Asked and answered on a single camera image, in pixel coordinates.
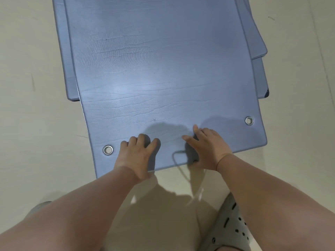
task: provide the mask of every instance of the hand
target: hand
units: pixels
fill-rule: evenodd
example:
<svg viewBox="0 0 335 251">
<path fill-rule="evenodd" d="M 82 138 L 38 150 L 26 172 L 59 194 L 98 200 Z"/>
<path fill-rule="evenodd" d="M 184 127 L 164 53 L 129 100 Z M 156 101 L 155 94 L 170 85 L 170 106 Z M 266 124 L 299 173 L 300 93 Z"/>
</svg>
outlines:
<svg viewBox="0 0 335 251">
<path fill-rule="evenodd" d="M 148 179 L 150 177 L 148 161 L 158 145 L 158 139 L 155 138 L 146 148 L 144 147 L 144 142 L 144 134 L 139 134 L 138 138 L 132 136 L 129 142 L 122 141 L 114 168 L 128 167 L 134 171 L 139 181 Z"/>
<path fill-rule="evenodd" d="M 199 129 L 197 125 L 194 125 L 193 131 L 199 141 L 189 135 L 182 136 L 182 139 L 193 147 L 199 155 L 199 162 L 195 162 L 193 165 L 217 171 L 220 160 L 232 154 L 232 150 L 214 130 Z"/>
</svg>

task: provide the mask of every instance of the beige tile floor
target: beige tile floor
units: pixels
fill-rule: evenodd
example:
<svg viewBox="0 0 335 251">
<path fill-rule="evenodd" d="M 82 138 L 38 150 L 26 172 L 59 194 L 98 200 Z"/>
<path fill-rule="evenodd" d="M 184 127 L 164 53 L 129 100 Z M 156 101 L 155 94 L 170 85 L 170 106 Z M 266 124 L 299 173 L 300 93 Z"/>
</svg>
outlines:
<svg viewBox="0 0 335 251">
<path fill-rule="evenodd" d="M 269 49 L 268 145 L 239 156 L 335 211 L 335 0 L 250 2 Z M 65 96 L 52 1 L 1 0 L 0 32 L 2 232 L 95 175 L 80 103 Z M 228 192 L 216 173 L 158 171 L 123 203 L 106 249 L 196 250 Z"/>
</svg>

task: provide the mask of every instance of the person's right arm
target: person's right arm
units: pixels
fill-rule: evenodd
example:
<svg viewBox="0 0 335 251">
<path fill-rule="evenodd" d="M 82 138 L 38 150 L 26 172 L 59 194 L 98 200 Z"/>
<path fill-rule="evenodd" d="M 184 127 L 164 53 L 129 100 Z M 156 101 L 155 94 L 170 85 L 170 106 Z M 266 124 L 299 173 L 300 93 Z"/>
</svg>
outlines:
<svg viewBox="0 0 335 251">
<path fill-rule="evenodd" d="M 218 171 L 263 251 L 334 250 L 335 214 L 288 183 L 232 154 L 213 130 L 194 126 L 183 136 L 199 154 L 199 167 Z"/>
</svg>

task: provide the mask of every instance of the folded mat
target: folded mat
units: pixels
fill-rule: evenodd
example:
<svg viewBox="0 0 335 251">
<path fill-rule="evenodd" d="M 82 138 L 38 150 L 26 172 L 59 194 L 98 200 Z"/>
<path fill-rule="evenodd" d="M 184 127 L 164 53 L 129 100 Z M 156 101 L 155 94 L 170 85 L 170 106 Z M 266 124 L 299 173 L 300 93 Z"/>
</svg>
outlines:
<svg viewBox="0 0 335 251">
<path fill-rule="evenodd" d="M 161 141 L 150 170 L 196 159 L 181 139 L 195 123 L 234 152 L 266 145 L 235 0 L 65 0 L 65 8 L 97 177 L 139 133 Z"/>
<path fill-rule="evenodd" d="M 69 100 L 79 101 L 79 94 L 77 84 L 73 71 L 73 63 L 71 56 L 71 47 L 69 32 L 67 26 L 67 19 L 64 7 L 64 0 L 53 0 L 55 20 L 57 26 L 57 33 L 59 45 L 61 50 L 61 57 L 64 70 L 66 94 Z M 264 41 L 259 34 L 257 26 L 255 25 L 251 16 L 251 10 L 248 0 L 237 0 L 237 7 L 239 9 L 241 22 L 245 30 L 245 36 L 250 50 L 250 55 L 253 60 L 253 70 L 255 75 L 255 85 L 257 88 L 258 98 L 264 98 L 268 95 L 268 85 L 265 76 L 262 59 L 258 59 L 267 53 Z"/>
</svg>

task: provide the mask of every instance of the forearm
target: forearm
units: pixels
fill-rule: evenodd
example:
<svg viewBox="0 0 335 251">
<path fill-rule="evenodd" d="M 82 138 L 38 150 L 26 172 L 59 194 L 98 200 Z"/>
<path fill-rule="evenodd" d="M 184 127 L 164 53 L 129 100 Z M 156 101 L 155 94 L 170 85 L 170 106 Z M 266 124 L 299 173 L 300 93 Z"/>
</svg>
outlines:
<svg viewBox="0 0 335 251">
<path fill-rule="evenodd" d="M 137 181 L 129 168 L 111 171 L 4 232 L 0 250 L 99 250 Z"/>
<path fill-rule="evenodd" d="M 334 214 L 303 192 L 234 155 L 221 160 L 218 171 L 264 251 L 316 250 L 334 242 Z"/>
</svg>

